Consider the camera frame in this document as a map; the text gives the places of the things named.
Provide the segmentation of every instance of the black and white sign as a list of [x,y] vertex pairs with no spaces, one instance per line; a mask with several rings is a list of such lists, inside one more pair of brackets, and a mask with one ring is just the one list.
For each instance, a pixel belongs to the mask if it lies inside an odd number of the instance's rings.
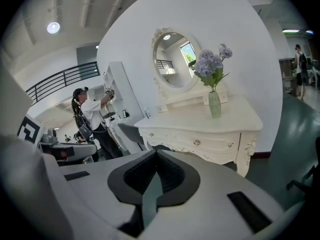
[[43,127],[39,122],[26,115],[20,125],[17,135],[20,139],[37,145],[43,135]]

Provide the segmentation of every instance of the purple flower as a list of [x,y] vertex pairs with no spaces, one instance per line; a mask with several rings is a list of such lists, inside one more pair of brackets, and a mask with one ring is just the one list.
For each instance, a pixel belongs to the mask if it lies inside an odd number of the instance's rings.
[[214,53],[208,49],[202,49],[199,54],[199,59],[205,58],[210,59],[214,56]]
[[216,69],[223,69],[224,65],[222,64],[222,60],[219,55],[213,55],[213,57],[209,58],[208,61],[211,62],[211,69],[215,72]]
[[195,71],[199,72],[203,77],[211,76],[214,73],[210,67],[210,61],[204,57],[200,57],[199,61],[196,63]]
[[220,44],[219,47],[220,56],[223,58],[230,58],[232,56],[232,51],[224,43]]

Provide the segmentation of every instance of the white bookshelf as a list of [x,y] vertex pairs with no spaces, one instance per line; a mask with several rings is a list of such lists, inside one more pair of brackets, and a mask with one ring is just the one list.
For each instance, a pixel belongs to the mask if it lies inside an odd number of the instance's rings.
[[[110,101],[110,104],[116,114],[113,116],[115,120],[111,122],[111,128],[115,131],[116,135],[121,138],[131,154],[140,152],[139,146],[126,138],[118,127],[119,123],[133,126],[136,122],[144,118],[122,63],[119,61],[110,62],[103,77],[103,86],[114,90],[114,98]],[[123,110],[129,113],[129,117],[124,118]]]

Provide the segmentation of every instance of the ponytail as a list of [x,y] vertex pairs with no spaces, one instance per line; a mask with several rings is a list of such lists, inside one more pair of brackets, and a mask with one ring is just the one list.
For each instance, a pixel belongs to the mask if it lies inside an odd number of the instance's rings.
[[76,102],[76,99],[73,98],[72,101],[71,101],[71,107],[72,107],[72,110],[73,110],[73,113],[75,115],[79,115],[80,113],[80,106],[79,104]]

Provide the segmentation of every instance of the vase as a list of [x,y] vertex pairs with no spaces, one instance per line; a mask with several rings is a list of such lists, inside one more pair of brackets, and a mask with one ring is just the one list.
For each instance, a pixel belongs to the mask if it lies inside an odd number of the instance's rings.
[[221,102],[216,91],[209,92],[209,108],[213,118],[221,116]]

